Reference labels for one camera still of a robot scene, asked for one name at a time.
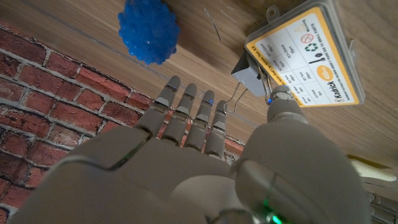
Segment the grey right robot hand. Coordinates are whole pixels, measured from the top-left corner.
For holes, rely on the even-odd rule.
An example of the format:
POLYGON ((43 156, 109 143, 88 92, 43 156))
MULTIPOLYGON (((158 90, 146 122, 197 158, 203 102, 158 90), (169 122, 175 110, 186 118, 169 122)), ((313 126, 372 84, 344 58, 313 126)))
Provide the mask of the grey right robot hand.
POLYGON ((11 223, 369 223, 369 201, 349 159, 309 125, 290 89, 269 99, 242 155, 223 160, 226 114, 208 91, 187 126, 187 86, 162 129, 172 77, 133 127, 120 126, 58 161, 11 223))

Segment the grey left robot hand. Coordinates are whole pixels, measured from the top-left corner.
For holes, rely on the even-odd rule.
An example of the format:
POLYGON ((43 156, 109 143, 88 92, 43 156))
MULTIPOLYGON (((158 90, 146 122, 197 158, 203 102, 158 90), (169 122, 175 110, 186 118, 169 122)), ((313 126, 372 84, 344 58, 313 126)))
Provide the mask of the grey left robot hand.
POLYGON ((372 224, 397 224, 397 201, 366 192, 372 224))

